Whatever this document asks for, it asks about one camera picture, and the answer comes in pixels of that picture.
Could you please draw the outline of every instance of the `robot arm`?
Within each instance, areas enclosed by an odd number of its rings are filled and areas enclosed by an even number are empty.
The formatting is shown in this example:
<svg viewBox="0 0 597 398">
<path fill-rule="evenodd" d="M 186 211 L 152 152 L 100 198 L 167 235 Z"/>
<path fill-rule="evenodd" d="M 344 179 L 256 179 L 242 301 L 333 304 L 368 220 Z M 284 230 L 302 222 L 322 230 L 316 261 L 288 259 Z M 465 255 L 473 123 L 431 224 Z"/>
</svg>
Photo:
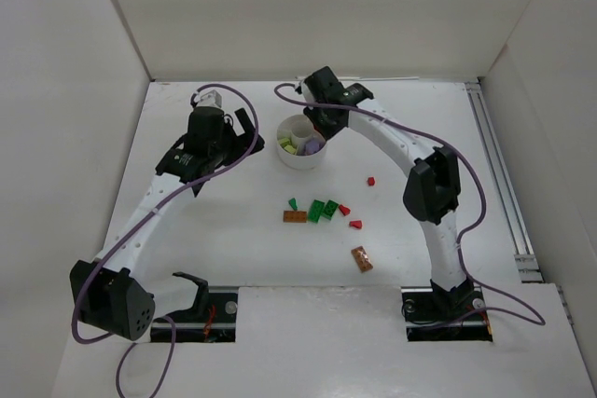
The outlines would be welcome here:
<svg viewBox="0 0 597 398">
<path fill-rule="evenodd" d="M 156 167 L 151 186 L 116 236 L 116 241 L 107 243 L 92 263 L 78 261 L 71 270 L 71 289 L 76 300 L 84 281 L 113 244 L 148 213 L 155 213 L 127 241 L 122 247 L 124 250 L 116 252 L 94 278 L 77 316 L 81 322 L 137 340 L 158 317 L 181 309 L 202 314 L 207 302 L 207 281 L 182 272 L 161 281 L 148 281 L 146 269 L 170 224 L 194 200 L 204 184 L 180 192 L 159 210 L 156 210 L 157 204 L 183 184 L 232 164 L 247 151 L 254 139 L 255 128 L 243 109 L 235 112 L 244 130 L 244 134 L 237 135 L 231 117 L 225 115 L 220 106 L 221 97 L 215 91 L 201 97 L 199 107 L 194 107 L 189 116 L 187 133 Z M 263 145 L 263 139 L 258 137 L 252 154 L 260 151 Z"/>
<path fill-rule="evenodd" d="M 369 90 L 359 84 L 345 89 L 328 67 L 305 78 L 298 91 L 308 103 L 350 105 L 391 119 Z M 460 178 L 453 152 L 432 148 L 418 136 L 355 111 L 307 107 L 304 114 L 326 139 L 344 128 L 362 134 L 408 177 L 403 201 L 423 229 L 437 302 L 446 310 L 457 308 L 473 285 L 460 265 L 456 245 Z"/>
</svg>

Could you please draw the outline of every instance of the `green object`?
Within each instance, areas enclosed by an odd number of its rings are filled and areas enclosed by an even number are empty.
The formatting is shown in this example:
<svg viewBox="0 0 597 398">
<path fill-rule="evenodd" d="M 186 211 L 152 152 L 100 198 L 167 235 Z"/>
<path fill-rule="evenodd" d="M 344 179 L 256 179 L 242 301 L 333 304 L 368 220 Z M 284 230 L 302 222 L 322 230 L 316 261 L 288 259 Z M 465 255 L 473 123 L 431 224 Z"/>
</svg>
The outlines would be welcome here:
<svg viewBox="0 0 597 398">
<path fill-rule="evenodd" d="M 338 203 L 334 202 L 333 200 L 329 200 L 326 204 L 326 207 L 324 207 L 323 211 L 321 212 L 321 215 L 325 219 L 332 219 L 332 216 L 334 215 L 337 209 Z"/>
<path fill-rule="evenodd" d="M 319 217 L 321 216 L 321 212 L 323 210 L 324 203 L 321 200 L 314 200 L 313 204 L 311 204 L 311 208 L 309 209 L 307 220 L 317 224 L 319 222 Z"/>
<path fill-rule="evenodd" d="M 297 154 L 297 148 L 295 148 L 295 147 L 294 147 L 292 144 L 287 144 L 287 145 L 284 147 L 284 151 L 285 151 L 286 153 L 290 153 L 290 154 L 293 154 L 293 155 L 294 155 L 294 154 Z"/>
<path fill-rule="evenodd" d="M 282 139 L 280 139 L 280 140 L 278 141 L 278 144 L 279 144 L 279 145 L 280 145 L 282 148 L 284 148 L 285 146 L 287 146 L 288 144 L 290 144 L 290 139 L 289 139 L 289 138 L 287 138 L 287 137 L 283 137 Z"/>
</svg>

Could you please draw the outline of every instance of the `white panel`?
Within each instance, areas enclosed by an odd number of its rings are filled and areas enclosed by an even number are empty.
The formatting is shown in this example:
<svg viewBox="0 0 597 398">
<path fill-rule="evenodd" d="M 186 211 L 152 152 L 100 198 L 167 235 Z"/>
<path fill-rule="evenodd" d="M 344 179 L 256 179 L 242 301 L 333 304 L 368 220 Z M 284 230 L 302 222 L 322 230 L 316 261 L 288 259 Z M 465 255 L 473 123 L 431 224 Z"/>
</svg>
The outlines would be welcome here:
<svg viewBox="0 0 597 398">
<path fill-rule="evenodd" d="M 529 0 L 119 0 L 153 77 L 485 75 Z"/>
<path fill-rule="evenodd" d="M 469 268 L 485 280 L 520 281 L 503 208 L 461 83 L 364 81 L 400 122 L 434 132 L 470 157 L 489 202 L 483 225 L 463 240 Z M 151 182 L 164 152 L 187 130 L 188 99 L 200 84 L 152 83 L 134 137 L 118 194 L 108 240 L 114 240 Z M 419 224 L 402 203 L 406 177 L 374 144 L 351 130 L 330 141 L 321 166 L 299 172 L 286 167 L 275 150 L 275 132 L 301 108 L 273 95 L 272 82 L 232 83 L 250 98 L 259 115 L 265 149 L 237 169 L 210 181 L 181 212 L 151 260 L 148 277 L 183 270 L 217 285 L 428 285 L 429 254 Z M 223 107 L 242 105 L 221 91 Z M 374 187 L 367 178 L 375 176 Z M 464 228 L 479 215 L 479 195 L 462 173 L 457 224 Z M 352 209 L 331 222 L 289 225 L 282 221 L 287 201 L 301 210 L 314 199 L 333 199 Z M 363 230 L 348 227 L 363 221 Z M 363 245 L 374 269 L 358 270 L 350 251 Z"/>
<path fill-rule="evenodd" d="M 0 384 L 49 396 L 147 78 L 109 0 L 0 0 Z"/>
<path fill-rule="evenodd" d="M 535 327 L 490 314 L 493 343 L 407 342 L 397 288 L 245 288 L 237 341 L 180 344 L 159 396 L 190 398 L 594 397 L 553 285 L 510 285 L 546 318 Z M 490 306 L 513 309 L 486 293 Z M 114 395 L 128 343 L 67 344 L 54 398 Z M 167 344 L 137 347 L 122 371 L 126 396 L 154 389 Z"/>
<path fill-rule="evenodd" d="M 597 380 L 597 0 L 533 0 L 483 87 L 539 265 Z"/>
</svg>

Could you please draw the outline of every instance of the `cable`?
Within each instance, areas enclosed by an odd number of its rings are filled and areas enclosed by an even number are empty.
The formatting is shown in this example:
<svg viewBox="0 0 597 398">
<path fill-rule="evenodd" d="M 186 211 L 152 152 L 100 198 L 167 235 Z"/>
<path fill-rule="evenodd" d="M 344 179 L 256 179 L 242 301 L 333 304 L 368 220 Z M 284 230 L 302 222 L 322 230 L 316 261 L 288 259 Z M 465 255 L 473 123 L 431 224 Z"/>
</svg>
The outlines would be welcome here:
<svg viewBox="0 0 597 398">
<path fill-rule="evenodd" d="M 161 384 L 164 382 L 164 379 L 166 378 L 166 373 L 168 373 L 168 367 L 170 366 L 170 361 L 172 360 L 172 356 L 174 354 L 174 344 L 176 343 L 176 323 L 174 323 L 174 321 L 169 316 L 164 316 L 164 320 L 168 321 L 172 328 L 172 341 L 170 342 L 170 352 L 168 353 L 168 358 L 166 359 L 166 365 L 164 365 L 164 369 L 161 371 L 161 377 L 158 381 L 158 385 L 156 386 L 156 389 L 153 390 L 153 393 L 149 395 L 149 398 L 154 398 L 158 395 L 158 392 L 161 388 Z M 122 359 L 120 359 L 120 362 L 118 363 L 118 368 L 116 369 L 116 391 L 118 392 L 118 396 L 120 398 L 126 398 L 126 396 L 124 396 L 124 393 L 122 392 L 122 388 L 120 387 L 120 370 L 122 370 L 122 366 L 124 365 L 124 361 L 127 359 L 127 356 L 136 346 L 137 343 L 134 342 L 133 344 L 131 344 L 130 347 L 127 348 L 127 350 L 122 355 Z"/>
<path fill-rule="evenodd" d="M 533 308 L 531 305 L 529 305 L 528 303 L 526 303 L 525 301 L 519 299 L 518 297 L 507 293 L 506 291 L 503 291 L 501 289 L 495 288 L 493 286 L 490 286 L 486 283 L 483 283 L 482 281 L 477 280 L 475 277 L 473 277 L 471 275 L 471 273 L 468 271 L 468 269 L 466 268 L 465 265 L 465 259 L 463 257 L 463 250 L 462 250 L 462 245 L 461 245 L 461 241 L 463 236 L 470 232 L 471 230 L 477 228 L 481 222 L 483 221 L 483 219 L 485 219 L 485 215 L 487 214 L 487 199 L 485 197 L 485 190 L 483 189 L 483 185 L 481 184 L 481 180 L 479 179 L 479 176 L 477 175 L 477 173 L 475 172 L 475 169 L 473 168 L 473 166 L 470 164 L 470 162 L 466 159 L 465 155 L 462 154 L 457 148 L 455 148 L 454 146 L 452 146 L 451 144 L 449 144 L 448 142 L 446 142 L 445 140 L 441 139 L 440 137 L 437 137 L 436 135 L 430 134 L 428 132 L 424 132 L 422 130 L 415 130 L 413 128 L 409 128 L 407 126 L 401 125 L 399 123 L 396 123 L 393 120 L 389 120 L 386 117 L 382 117 L 379 116 L 373 112 L 369 112 L 366 111 L 364 109 L 359 109 L 358 107 L 355 106 L 348 106 L 348 105 L 344 105 L 344 104 L 328 104 L 328 103 L 305 103 L 305 102 L 299 102 L 297 100 L 292 100 L 291 98 L 286 97 L 285 95 L 283 95 L 282 93 L 280 93 L 280 89 L 282 88 L 292 88 L 292 90 L 294 90 L 295 86 L 291 83 L 282 83 L 279 84 L 278 86 L 276 86 L 274 88 L 274 93 L 282 100 L 284 100 L 285 102 L 288 103 L 292 103 L 292 104 L 296 104 L 298 106 L 307 106 L 307 107 L 318 107 L 321 109 L 340 109 L 340 110 L 345 110 L 345 111 L 350 111 L 350 112 L 355 112 L 357 114 L 363 114 L 365 116 L 371 117 L 371 118 L 375 118 L 376 120 L 379 120 L 383 123 L 385 123 L 386 125 L 392 127 L 392 128 L 396 128 L 397 130 L 402 130 L 404 132 L 409 132 L 411 134 L 415 134 L 415 135 L 419 135 L 421 137 L 424 137 L 426 139 L 432 140 L 438 144 L 442 144 L 446 147 L 448 147 L 449 149 L 451 149 L 454 154 L 456 155 L 456 157 L 458 157 L 460 159 L 460 161 L 465 165 L 466 169 L 468 170 L 468 172 L 470 173 L 471 177 L 473 178 L 473 182 L 475 183 L 475 186 L 477 187 L 477 190 L 479 192 L 479 198 L 481 201 L 481 211 L 479 214 L 479 218 L 477 218 L 477 220 L 471 224 L 470 226 L 465 227 L 464 229 L 462 229 L 458 235 L 456 236 L 456 245 L 458 247 L 458 259 L 460 261 L 460 266 L 462 267 L 463 271 L 465 272 L 465 275 L 467 276 L 468 279 L 470 279 L 472 282 L 478 284 L 479 286 L 486 288 L 490 291 L 493 291 L 495 293 L 498 293 L 500 295 L 503 295 L 507 298 L 510 298 L 512 300 L 514 300 L 515 302 L 523 305 L 525 308 L 527 308 L 528 310 L 530 310 L 535 317 L 537 318 L 537 320 L 533 320 L 529 317 L 523 316 L 522 314 L 519 314 L 518 312 L 514 312 L 514 311 L 510 311 L 509 309 L 503 309 L 503 308 L 496 308 L 496 307 L 484 307 L 484 308 L 479 308 L 479 309 L 474 309 L 472 311 L 469 311 L 468 313 L 465 313 L 464 315 L 460 316 L 457 319 L 454 319 L 453 321 L 450 322 L 444 322 L 444 323 L 439 323 L 439 324 L 434 324 L 434 325 L 429 325 L 426 326 L 426 328 L 429 328 L 430 330 L 432 329 L 438 329 L 438 328 L 443 328 L 449 325 L 452 325 L 454 323 L 458 323 L 463 321 L 464 319 L 466 319 L 467 317 L 472 316 L 473 314 L 480 314 L 482 312 L 486 312 L 486 311 L 499 311 L 499 312 L 504 312 L 505 314 L 509 314 L 511 316 L 514 317 L 518 317 L 519 319 L 523 319 L 526 322 L 529 323 L 534 323 L 535 325 L 540 325 L 543 326 L 546 324 L 545 319 L 543 318 L 543 316 L 541 316 L 541 314 L 539 314 L 539 312 Z"/>
<path fill-rule="evenodd" d="M 242 94 L 240 91 L 236 90 L 235 88 L 232 88 L 230 86 L 226 86 L 225 84 L 218 84 L 218 83 L 212 83 L 212 84 L 206 84 L 204 86 L 201 86 L 200 88 L 198 88 L 195 92 L 195 96 L 198 95 L 199 93 L 201 93 L 202 91 L 206 90 L 206 89 L 225 89 L 228 90 L 232 93 L 234 93 L 235 95 L 237 95 L 239 98 L 241 98 L 241 100 L 243 100 L 247 107 L 249 108 L 249 110 L 251 111 L 251 115 L 253 116 L 253 121 L 255 123 L 255 133 L 253 135 L 253 140 L 251 141 L 251 144 L 249 145 L 249 147 L 247 148 L 247 150 L 243 153 L 242 156 L 240 156 L 238 159 L 236 159 L 234 162 L 232 162 L 230 165 L 228 165 L 228 167 L 223 168 L 217 172 L 212 172 L 211 174 L 207 174 L 205 176 L 203 176 L 200 179 L 197 179 L 193 182 L 189 182 L 188 184 L 184 184 L 182 186 L 180 186 L 179 188 L 177 188 L 175 191 L 173 191 L 171 194 L 169 194 L 168 196 L 166 196 L 164 199 L 162 199 L 156 206 L 155 208 L 149 212 L 146 216 L 143 217 L 143 219 L 141 219 L 135 226 L 133 226 L 131 228 L 131 230 L 129 230 L 113 247 L 112 249 L 110 249 L 110 251 L 105 255 L 104 258 L 102 258 L 101 260 L 98 261 L 97 265 L 95 266 L 95 268 L 91 271 L 91 274 L 89 275 L 89 277 L 83 282 L 83 286 L 81 287 L 78 295 L 76 296 L 76 300 L 75 300 L 75 307 L 73 309 L 73 316 L 71 318 L 71 332 L 73 334 L 73 339 L 78 342 L 79 344 L 83 344 L 83 345 L 89 345 L 89 344 L 93 344 L 95 342 L 99 342 L 101 340 L 104 340 L 110 336 L 112 336 L 110 333 L 106 333 L 104 335 L 101 336 L 97 336 L 97 337 L 93 337 L 91 339 L 85 339 L 83 337 L 81 337 L 81 335 L 78 332 L 78 315 L 80 314 L 81 311 L 81 307 L 83 305 L 83 297 L 85 296 L 85 294 L 88 292 L 88 290 L 90 289 L 91 284 L 93 283 L 93 281 L 95 280 L 95 277 L 97 277 L 98 273 L 100 272 L 100 270 L 104 267 L 104 265 L 108 262 L 108 260 L 114 256 L 114 254 L 118 251 L 118 249 L 120 249 L 124 244 L 126 244 L 126 242 L 128 240 L 130 240 L 132 238 L 132 236 L 137 233 L 139 231 L 139 229 L 141 229 L 146 223 L 147 221 L 149 221 L 151 218 L 153 218 L 156 213 L 164 206 L 166 205 L 168 202 L 170 202 L 172 199 L 174 199 L 176 196 L 178 196 L 180 193 L 182 193 L 183 191 L 192 188 L 195 185 L 199 185 L 199 184 L 203 184 L 207 181 L 209 181 L 210 179 L 214 179 L 215 177 L 224 174 L 225 172 L 229 172 L 230 170 L 232 170 L 234 167 L 236 167 L 239 163 L 241 163 L 243 160 L 245 160 L 247 157 L 249 157 L 251 155 L 251 153 L 253 152 L 253 149 L 255 148 L 255 145 L 257 144 L 257 139 L 259 138 L 259 122 L 257 119 L 257 112 L 255 110 L 255 107 L 251 104 L 251 102 L 249 101 L 248 98 L 246 98 L 244 96 L 244 94 Z M 170 358 L 172 357 L 172 353 L 174 351 L 174 343 L 176 341 L 176 328 L 175 325 L 173 325 L 173 339 L 172 339 L 172 345 L 170 348 L 170 355 L 168 358 L 168 361 L 166 362 L 166 365 L 164 366 L 164 370 L 162 373 L 162 377 L 160 379 L 160 383 L 158 384 L 158 388 L 161 386 L 161 382 L 163 381 L 163 379 L 166 376 L 166 372 L 168 371 L 168 367 L 170 365 Z M 126 358 L 126 356 L 129 354 L 129 352 L 132 350 L 132 348 L 135 346 L 136 344 L 132 344 L 129 349 L 124 353 L 124 356 L 120 362 L 120 366 L 118 367 L 118 374 L 119 374 L 119 369 L 122 366 L 122 363 L 124 362 L 124 358 Z M 117 376 L 117 389 L 118 389 L 118 393 L 121 393 L 121 391 L 119 390 L 119 379 Z M 156 389 L 154 391 L 154 393 L 151 395 L 151 397 L 156 396 L 156 393 L 158 392 L 158 389 Z"/>
</svg>

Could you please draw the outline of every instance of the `small green object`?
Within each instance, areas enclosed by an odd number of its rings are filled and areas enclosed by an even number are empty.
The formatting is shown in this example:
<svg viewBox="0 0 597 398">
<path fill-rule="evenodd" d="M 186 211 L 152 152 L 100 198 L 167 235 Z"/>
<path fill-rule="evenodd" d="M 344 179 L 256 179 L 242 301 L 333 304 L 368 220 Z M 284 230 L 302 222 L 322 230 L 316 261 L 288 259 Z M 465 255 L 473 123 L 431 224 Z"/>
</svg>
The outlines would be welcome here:
<svg viewBox="0 0 597 398">
<path fill-rule="evenodd" d="M 332 216 L 334 215 L 337 209 L 338 203 L 334 202 L 333 200 L 329 200 L 326 204 L 326 207 L 324 207 L 323 211 L 321 212 L 321 215 L 325 219 L 332 219 Z"/>
<path fill-rule="evenodd" d="M 313 204 L 311 204 L 311 208 L 309 209 L 307 220 L 317 224 L 319 222 L 319 217 L 321 216 L 321 212 L 323 210 L 324 203 L 321 200 L 314 200 Z"/>
<path fill-rule="evenodd" d="M 284 147 L 284 151 L 285 151 L 286 153 L 290 153 L 290 154 L 293 154 L 293 155 L 294 155 L 294 154 L 297 154 L 297 148 L 295 148 L 295 147 L 294 147 L 292 144 L 287 144 L 287 145 Z"/>
</svg>

